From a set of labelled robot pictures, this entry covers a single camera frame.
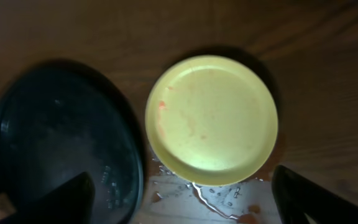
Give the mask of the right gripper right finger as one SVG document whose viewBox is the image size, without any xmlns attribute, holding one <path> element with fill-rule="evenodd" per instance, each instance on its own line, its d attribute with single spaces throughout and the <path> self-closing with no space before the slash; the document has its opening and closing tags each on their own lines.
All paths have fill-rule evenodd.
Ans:
<svg viewBox="0 0 358 224">
<path fill-rule="evenodd" d="M 276 166 L 272 192 L 282 223 L 358 223 L 358 206 L 285 166 Z"/>
</svg>

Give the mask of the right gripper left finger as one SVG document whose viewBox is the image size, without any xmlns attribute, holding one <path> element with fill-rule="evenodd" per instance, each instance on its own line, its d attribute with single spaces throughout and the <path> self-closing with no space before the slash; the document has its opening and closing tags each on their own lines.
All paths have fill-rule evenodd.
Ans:
<svg viewBox="0 0 358 224">
<path fill-rule="evenodd" d="M 0 224 L 89 223 L 94 195 L 91 176 L 82 172 Z"/>
</svg>

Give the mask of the yellow plate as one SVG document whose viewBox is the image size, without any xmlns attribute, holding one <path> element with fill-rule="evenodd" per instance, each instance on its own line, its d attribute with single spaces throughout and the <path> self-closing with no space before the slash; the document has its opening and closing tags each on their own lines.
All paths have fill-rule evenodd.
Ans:
<svg viewBox="0 0 358 224">
<path fill-rule="evenodd" d="M 168 68 L 147 100 L 145 132 L 171 172 L 207 186 L 256 173 L 271 155 L 278 113 L 265 83 L 244 64 L 200 55 Z"/>
</svg>

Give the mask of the round black tray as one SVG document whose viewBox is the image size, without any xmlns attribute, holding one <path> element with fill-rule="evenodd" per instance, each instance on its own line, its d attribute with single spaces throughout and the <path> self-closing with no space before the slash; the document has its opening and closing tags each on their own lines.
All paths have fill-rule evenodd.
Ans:
<svg viewBox="0 0 358 224">
<path fill-rule="evenodd" d="M 91 223 L 129 223 L 144 191 L 144 142 L 126 97 L 97 70 L 52 60 L 0 99 L 0 188 L 17 212 L 86 173 Z"/>
</svg>

